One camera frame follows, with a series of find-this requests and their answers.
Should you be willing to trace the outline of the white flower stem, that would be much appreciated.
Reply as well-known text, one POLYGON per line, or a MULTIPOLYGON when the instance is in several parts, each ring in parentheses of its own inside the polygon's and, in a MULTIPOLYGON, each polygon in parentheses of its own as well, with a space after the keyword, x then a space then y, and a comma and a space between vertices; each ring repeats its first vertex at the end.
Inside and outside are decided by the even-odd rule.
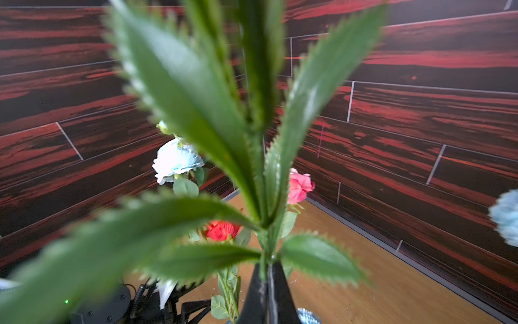
POLYGON ((153 160, 156 182, 159 186, 172 184, 178 197, 197 197, 208 176, 205 160, 190 143, 174 134, 163 120, 156 127, 173 137, 159 148, 153 160))

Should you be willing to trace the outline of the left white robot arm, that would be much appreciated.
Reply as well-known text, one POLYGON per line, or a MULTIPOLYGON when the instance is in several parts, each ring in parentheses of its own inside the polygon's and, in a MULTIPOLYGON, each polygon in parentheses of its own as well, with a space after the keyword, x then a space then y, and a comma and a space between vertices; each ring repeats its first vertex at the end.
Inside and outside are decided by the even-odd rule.
POLYGON ((1 291, 2 323, 199 323, 211 302, 177 303, 194 286, 147 280, 79 284, 58 279, 1 291))

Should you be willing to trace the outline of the blue purple glass vase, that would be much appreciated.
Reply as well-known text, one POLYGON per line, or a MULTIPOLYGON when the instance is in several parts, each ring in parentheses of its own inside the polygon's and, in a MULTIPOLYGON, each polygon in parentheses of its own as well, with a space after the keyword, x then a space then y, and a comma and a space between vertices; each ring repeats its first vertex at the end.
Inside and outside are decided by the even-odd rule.
POLYGON ((322 324, 322 319, 307 309, 299 308, 297 314, 301 324, 322 324))

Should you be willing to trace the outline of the red rose stem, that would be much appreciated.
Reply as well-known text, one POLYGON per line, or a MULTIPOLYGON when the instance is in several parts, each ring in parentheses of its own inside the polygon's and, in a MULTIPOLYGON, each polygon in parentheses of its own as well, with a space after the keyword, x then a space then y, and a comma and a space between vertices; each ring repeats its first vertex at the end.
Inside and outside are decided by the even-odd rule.
POLYGON ((215 265, 219 294, 211 297, 211 315, 236 323, 241 292, 238 253, 249 243, 250 232, 227 221, 212 221, 205 230, 205 238, 216 243, 216 253, 210 260, 215 265))

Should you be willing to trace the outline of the pink rose stem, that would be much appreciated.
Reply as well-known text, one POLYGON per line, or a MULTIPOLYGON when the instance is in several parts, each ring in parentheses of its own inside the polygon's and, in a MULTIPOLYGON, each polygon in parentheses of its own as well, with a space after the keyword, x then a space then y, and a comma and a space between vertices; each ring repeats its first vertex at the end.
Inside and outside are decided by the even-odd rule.
POLYGON ((283 218, 280 238, 287 237, 294 229, 295 222, 300 214, 298 205, 307 198, 308 193, 311 193, 314 188, 315 183, 311 180, 310 174, 301 174, 295 168, 290 169, 288 209, 283 218))

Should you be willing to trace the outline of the small light blue flower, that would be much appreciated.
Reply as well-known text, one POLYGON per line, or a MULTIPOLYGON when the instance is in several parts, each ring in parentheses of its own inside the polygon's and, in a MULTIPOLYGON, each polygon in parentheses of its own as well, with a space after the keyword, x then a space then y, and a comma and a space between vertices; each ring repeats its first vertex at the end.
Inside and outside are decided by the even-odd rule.
POLYGON ((311 46, 284 97, 280 126, 270 147, 263 136, 279 102, 285 5, 282 1, 232 1, 230 20, 248 73, 249 101, 237 91, 219 1, 186 1, 187 22, 144 1, 112 1, 106 39, 119 61, 125 90, 139 99, 152 121, 163 120, 240 189, 248 214, 210 194, 178 197, 169 190, 122 197, 96 220, 56 240, 16 274, 18 286, 44 279, 68 283, 117 282, 127 270, 182 284, 216 273, 216 243, 205 238, 212 221, 250 232, 240 264, 280 262, 316 279, 357 286, 368 277, 351 253, 316 232, 280 238, 287 210, 289 175, 307 132, 342 82, 375 48, 386 5, 341 20, 311 46))

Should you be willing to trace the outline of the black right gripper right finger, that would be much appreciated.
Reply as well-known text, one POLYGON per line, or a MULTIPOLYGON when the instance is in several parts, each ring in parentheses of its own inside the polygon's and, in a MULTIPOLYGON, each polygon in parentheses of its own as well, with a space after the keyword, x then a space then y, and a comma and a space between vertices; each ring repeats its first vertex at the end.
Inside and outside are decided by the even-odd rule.
POLYGON ((280 262, 268 266, 268 322, 301 324, 280 262))

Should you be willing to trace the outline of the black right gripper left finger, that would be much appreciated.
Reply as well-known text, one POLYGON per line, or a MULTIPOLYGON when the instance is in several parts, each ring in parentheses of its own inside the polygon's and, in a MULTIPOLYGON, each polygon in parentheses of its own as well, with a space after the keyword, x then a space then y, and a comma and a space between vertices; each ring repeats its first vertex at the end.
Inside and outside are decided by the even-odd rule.
POLYGON ((254 271, 238 324, 266 324, 268 313, 268 282, 261 278, 260 264, 254 266, 254 271))

